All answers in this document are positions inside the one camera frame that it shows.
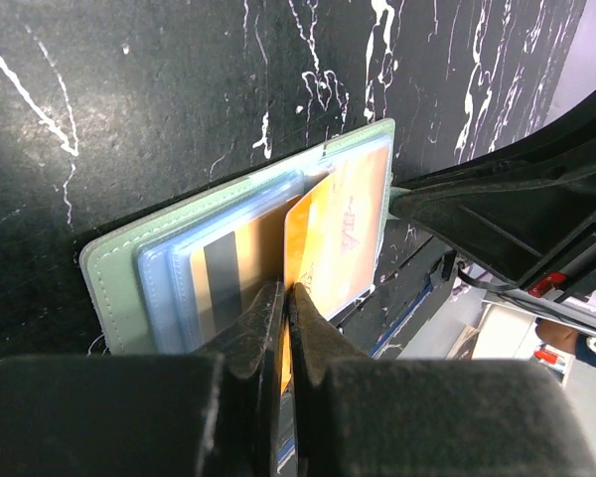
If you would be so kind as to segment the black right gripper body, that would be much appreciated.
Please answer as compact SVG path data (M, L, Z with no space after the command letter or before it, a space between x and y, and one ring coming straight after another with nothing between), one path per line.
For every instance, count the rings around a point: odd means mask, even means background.
M529 189L469 202L484 289L596 343L596 91L555 122L566 135Z

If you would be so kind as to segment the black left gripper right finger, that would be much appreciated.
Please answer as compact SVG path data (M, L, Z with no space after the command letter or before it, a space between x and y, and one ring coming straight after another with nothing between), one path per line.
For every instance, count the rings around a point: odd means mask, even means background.
M375 360L288 294L302 476L596 476L553 376L519 360Z

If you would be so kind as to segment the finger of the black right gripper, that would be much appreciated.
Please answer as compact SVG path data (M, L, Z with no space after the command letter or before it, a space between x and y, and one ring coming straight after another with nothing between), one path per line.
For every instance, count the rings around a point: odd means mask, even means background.
M507 284L529 287L552 272L555 257L596 223L596 149L464 173L445 172L393 199L389 210Z

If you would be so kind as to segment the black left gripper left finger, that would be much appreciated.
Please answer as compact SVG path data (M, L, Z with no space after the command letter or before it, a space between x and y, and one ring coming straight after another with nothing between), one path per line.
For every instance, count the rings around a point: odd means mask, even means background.
M272 476L284 287L188 355L0 362L0 476Z

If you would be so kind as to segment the orange credit card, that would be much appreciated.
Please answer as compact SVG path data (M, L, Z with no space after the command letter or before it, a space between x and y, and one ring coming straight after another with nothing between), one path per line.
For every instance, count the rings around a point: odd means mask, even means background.
M348 151L332 173L338 175L332 206L334 290L339 306L335 316L373 284L383 234L390 147L379 142Z
M283 281L286 290L301 283L318 312L327 320L339 308L335 304L332 258L332 206L338 175L332 173L304 195L284 220Z
M253 301L262 284L283 274L284 222L300 197L253 218L233 219L190 257L202 341L210 341Z

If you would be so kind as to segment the green card holder wallet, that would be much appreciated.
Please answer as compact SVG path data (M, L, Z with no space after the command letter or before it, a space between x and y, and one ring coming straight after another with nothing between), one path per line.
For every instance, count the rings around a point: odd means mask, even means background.
M136 253L140 246L207 219L210 213L270 186L287 181L300 188L313 186L318 178L339 169L345 159L364 151L373 140L383 139L391 148L394 132L392 118L365 125L196 193L91 241L80 253L79 265L111 354L151 354L161 350L149 331L148 312L137 276Z

